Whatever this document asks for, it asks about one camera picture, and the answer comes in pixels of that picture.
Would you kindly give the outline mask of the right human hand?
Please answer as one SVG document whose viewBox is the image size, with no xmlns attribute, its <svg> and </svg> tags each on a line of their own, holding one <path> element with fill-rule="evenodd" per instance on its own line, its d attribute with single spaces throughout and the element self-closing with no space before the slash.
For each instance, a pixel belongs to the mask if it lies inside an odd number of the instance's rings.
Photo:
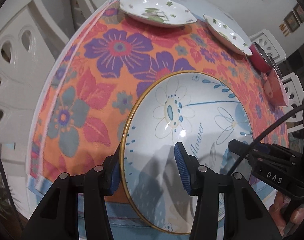
<svg viewBox="0 0 304 240">
<path fill-rule="evenodd" d="M 304 239 L 303 199 L 290 200 L 278 191 L 268 211 L 284 239 Z"/>
</svg>

